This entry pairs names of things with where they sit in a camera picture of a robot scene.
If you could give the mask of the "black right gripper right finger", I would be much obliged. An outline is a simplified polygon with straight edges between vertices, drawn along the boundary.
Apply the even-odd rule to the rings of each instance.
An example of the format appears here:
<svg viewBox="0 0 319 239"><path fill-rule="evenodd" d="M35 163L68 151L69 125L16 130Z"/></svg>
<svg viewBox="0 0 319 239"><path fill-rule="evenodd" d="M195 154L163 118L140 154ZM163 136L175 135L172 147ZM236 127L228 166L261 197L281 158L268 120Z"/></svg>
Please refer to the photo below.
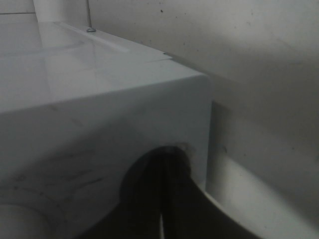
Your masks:
<svg viewBox="0 0 319 239"><path fill-rule="evenodd" d="M188 157L178 147L164 147L162 220L166 239L256 239L214 205L192 180Z"/></svg>

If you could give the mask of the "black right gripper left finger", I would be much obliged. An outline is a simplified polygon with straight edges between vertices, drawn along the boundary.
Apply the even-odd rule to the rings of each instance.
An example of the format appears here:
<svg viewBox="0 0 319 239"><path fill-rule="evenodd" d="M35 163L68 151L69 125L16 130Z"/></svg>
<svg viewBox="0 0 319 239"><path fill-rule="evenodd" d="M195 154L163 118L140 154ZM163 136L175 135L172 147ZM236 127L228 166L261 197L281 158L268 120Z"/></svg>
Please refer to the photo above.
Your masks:
<svg viewBox="0 0 319 239"><path fill-rule="evenodd" d="M154 155L132 192L79 239L159 239L162 157Z"/></svg>

